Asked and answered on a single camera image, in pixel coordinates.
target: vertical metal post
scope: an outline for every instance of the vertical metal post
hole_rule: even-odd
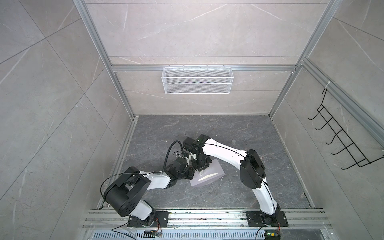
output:
[[[89,11],[87,9],[87,6],[84,2],[84,0],[73,0],[77,10],[79,11],[79,14],[81,16],[81,19],[83,20],[85,27],[87,28],[89,35],[91,36],[91,39],[100,55],[101,60],[103,61],[105,68],[107,69],[107,72],[109,76],[112,79],[113,84],[116,87],[116,90],[119,93],[119,96],[124,104],[125,109],[127,110],[130,118],[133,120],[135,117],[135,114],[133,113],[133,110],[129,104],[128,98],[125,95],[124,89],[121,86],[121,83],[115,73],[112,70],[112,64],[109,60],[109,57],[107,55],[107,52],[105,51],[105,48],[103,46],[103,43],[101,42],[100,36],[97,33],[96,27],[94,26],[94,23],[92,21],[91,15],[89,14]]]
[[[290,74],[288,77],[285,85],[283,86],[283,89],[281,90],[279,96],[277,97],[275,103],[273,104],[271,110],[269,111],[269,116],[272,118],[274,114],[276,113],[277,109],[279,108],[280,104],[284,100],[288,90],[292,86],[293,82],[295,81],[296,76],[299,74],[301,68],[303,65],[301,62],[304,60],[304,58],[308,58],[311,54],[312,50],[314,49],[316,43],[319,41],[320,37],[323,35],[325,29],[327,28],[329,22],[331,21],[334,13],[339,8],[341,2],[343,0],[330,0],[327,8],[325,9],[323,15],[320,18],[319,23],[317,24],[313,34],[311,35],[307,45],[305,46],[303,52],[301,53],[298,62],[296,63],[296,70]]]

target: black mounting plate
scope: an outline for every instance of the black mounting plate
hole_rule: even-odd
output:
[[[169,212],[167,211],[158,211],[155,212],[155,218],[159,220],[161,227],[167,227],[168,226],[168,215]],[[128,222],[127,227],[143,227],[140,223],[140,219],[134,216],[130,216],[130,221]],[[157,227],[156,220],[153,221],[153,223],[149,227]]]
[[[248,226],[262,227],[266,224],[262,222],[261,211],[246,211],[245,213],[247,215]],[[288,227],[288,221],[283,211],[279,212],[276,223],[271,223],[268,225],[272,227],[278,227],[279,224],[280,224],[280,227]]]

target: wall tile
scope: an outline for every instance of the wall tile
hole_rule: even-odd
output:
[[[229,94],[165,94],[126,91],[135,114],[268,114],[280,91],[231,91]]]
[[[172,3],[172,4],[215,4],[215,3],[265,3],[265,0],[86,0],[86,3]],[[287,3],[286,0],[268,0],[268,3]],[[288,3],[328,3],[328,0],[289,0]]]
[[[332,19],[310,59],[384,125],[382,56],[384,41]]]
[[[355,166],[348,170],[341,169],[341,167],[346,168],[354,164],[353,159],[347,151],[331,155],[331,152],[343,149],[342,143],[337,138],[330,145],[325,143],[331,142],[334,134],[329,126],[324,127],[321,131],[315,130],[316,127],[319,128],[325,124],[325,120],[320,115],[312,121],[308,119],[317,113],[316,109],[323,98],[322,91],[323,86],[307,71],[303,71],[292,85],[286,100],[308,131],[373,239],[380,239],[384,229],[381,222],[384,221],[384,218],[382,212],[377,211],[377,207],[384,206],[384,186],[382,184],[384,176],[381,171],[384,168],[384,160],[378,160],[361,168]],[[330,93],[326,94],[323,104],[368,159],[382,157],[382,147]],[[333,120],[330,123],[337,131],[340,129]],[[344,134],[341,134],[341,138],[345,144],[349,143]],[[357,160],[363,159],[356,147],[351,146],[348,150]]]
[[[119,104],[120,96],[117,93],[107,70],[104,69],[100,73],[85,94],[104,121],[108,124]]]
[[[49,238],[106,127],[83,96],[1,199],[1,239]]]
[[[0,65],[0,196],[83,92],[43,40]]]
[[[18,0],[0,2],[0,63],[44,38]]]
[[[384,2],[381,0],[344,0],[335,18],[384,39]]]
[[[119,143],[122,143],[130,121],[131,119],[127,110],[125,109],[124,104],[120,101],[108,125]]]
[[[112,64],[293,64],[299,56],[280,57],[109,57]]]
[[[80,19],[72,0],[20,0],[47,37]]]
[[[351,240],[372,239],[306,129],[285,100],[273,121],[315,207],[325,210],[337,236]]]
[[[91,37],[79,20],[47,40],[85,92],[104,69]]]
[[[118,78],[127,91],[163,91],[161,71],[118,72]],[[289,71],[234,71],[231,91],[281,90]]]
[[[298,56],[325,7],[88,4],[108,54],[140,57]]]
[[[109,176],[120,148],[109,128],[105,130],[95,152],[65,205],[50,239],[76,239],[89,209],[95,209],[101,198],[99,188]]]

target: floor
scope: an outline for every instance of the floor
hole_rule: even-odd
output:
[[[139,116],[122,171],[130,166],[159,170],[170,143],[200,134],[236,149],[256,150],[280,207],[310,207],[268,116]],[[226,173],[220,180],[198,188],[192,188],[188,180],[179,180],[172,188],[147,191],[144,199],[155,208],[258,208],[253,192],[240,182],[239,171],[224,161],[220,164]]]

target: mesh panel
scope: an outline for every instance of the mesh panel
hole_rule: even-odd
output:
[[[166,94],[229,93],[233,81],[230,67],[164,68],[162,77]]]

